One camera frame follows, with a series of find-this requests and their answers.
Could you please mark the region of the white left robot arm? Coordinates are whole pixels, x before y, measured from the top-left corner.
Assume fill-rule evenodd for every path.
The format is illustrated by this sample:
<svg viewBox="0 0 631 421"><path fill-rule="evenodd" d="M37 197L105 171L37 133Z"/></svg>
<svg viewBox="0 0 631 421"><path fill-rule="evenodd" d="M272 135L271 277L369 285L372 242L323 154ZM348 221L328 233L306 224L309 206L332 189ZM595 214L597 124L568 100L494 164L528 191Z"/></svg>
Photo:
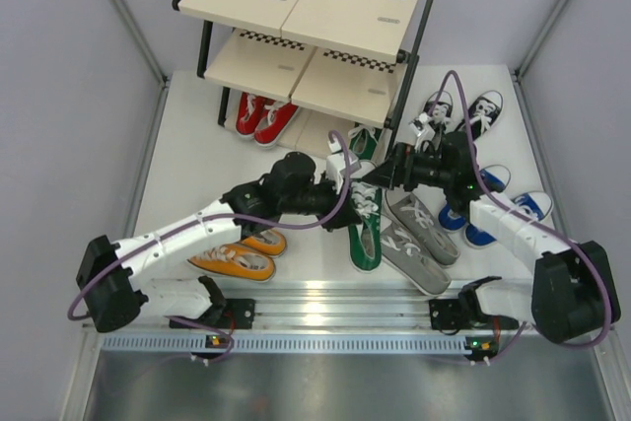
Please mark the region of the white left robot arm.
<svg viewBox="0 0 631 421"><path fill-rule="evenodd" d="M290 152L260 178L235 186L219 199L154 232L111 241L99 236L87 244L76 276L75 301L100 333L114 332L139 317L184 317L212 328L224 318L206 277L170 279L177 264L263 231L283 228L284 215L314 216L315 225L334 230L358 222L350 202L351 176L360 168L353 153L316 164L302 152Z"/></svg>

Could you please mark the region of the grey sneaker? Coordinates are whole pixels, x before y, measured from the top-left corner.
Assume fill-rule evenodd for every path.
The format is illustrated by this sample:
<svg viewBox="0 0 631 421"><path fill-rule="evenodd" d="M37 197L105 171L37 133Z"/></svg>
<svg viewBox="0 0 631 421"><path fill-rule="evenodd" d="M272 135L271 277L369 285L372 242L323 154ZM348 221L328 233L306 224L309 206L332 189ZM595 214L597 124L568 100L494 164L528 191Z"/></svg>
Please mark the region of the grey sneaker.
<svg viewBox="0 0 631 421"><path fill-rule="evenodd" d="M402 195L388 191L385 203L389 215L415 243L426 248L440 265L450 267L456 263L460 257L459 248L414 193Z"/></svg>
<svg viewBox="0 0 631 421"><path fill-rule="evenodd" d="M391 221L381 230L380 242L386 262L421 292L439 296L449 288L451 277L403 227Z"/></svg>

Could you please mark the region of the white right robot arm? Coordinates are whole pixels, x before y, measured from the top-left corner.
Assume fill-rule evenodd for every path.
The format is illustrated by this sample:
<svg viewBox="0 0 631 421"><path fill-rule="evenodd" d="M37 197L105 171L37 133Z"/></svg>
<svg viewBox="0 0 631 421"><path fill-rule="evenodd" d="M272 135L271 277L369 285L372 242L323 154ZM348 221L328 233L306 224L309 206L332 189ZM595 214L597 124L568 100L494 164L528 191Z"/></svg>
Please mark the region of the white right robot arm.
<svg viewBox="0 0 631 421"><path fill-rule="evenodd" d="M490 276L469 285L460 314L480 328L496 316L528 322L548 341L577 349L600 344L621 317L609 259L595 241L577 243L524 214L480 174L476 148L464 132L451 132L439 153L398 143L364 176L384 189L412 191L420 185L443 191L452 209L493 237L530 272L529 281Z"/></svg>

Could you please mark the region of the green sneaker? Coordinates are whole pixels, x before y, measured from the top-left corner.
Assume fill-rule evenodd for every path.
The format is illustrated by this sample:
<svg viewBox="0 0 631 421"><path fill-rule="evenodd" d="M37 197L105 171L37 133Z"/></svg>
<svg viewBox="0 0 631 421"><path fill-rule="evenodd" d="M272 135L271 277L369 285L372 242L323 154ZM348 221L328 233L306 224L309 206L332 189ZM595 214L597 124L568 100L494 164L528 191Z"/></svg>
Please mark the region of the green sneaker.
<svg viewBox="0 0 631 421"><path fill-rule="evenodd" d="M372 272L382 261L382 190L359 180L351 184L351 203L360 218L348 228L350 258L358 271Z"/></svg>
<svg viewBox="0 0 631 421"><path fill-rule="evenodd" d="M357 123L348 132L349 150L353 152L360 161L372 162L381 135L381 129Z"/></svg>

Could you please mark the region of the red sneaker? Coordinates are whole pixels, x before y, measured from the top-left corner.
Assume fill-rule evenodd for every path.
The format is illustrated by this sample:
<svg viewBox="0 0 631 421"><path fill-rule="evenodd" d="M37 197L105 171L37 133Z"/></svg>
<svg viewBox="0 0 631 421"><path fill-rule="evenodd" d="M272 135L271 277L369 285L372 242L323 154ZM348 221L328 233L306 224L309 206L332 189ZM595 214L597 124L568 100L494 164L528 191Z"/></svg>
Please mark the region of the red sneaker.
<svg viewBox="0 0 631 421"><path fill-rule="evenodd" d="M236 119L236 131L244 139L252 139L261 120L267 98L243 92Z"/></svg>
<svg viewBox="0 0 631 421"><path fill-rule="evenodd" d="M292 103L273 101L265 105L254 131L254 141L262 147L274 146L298 111L299 108Z"/></svg>

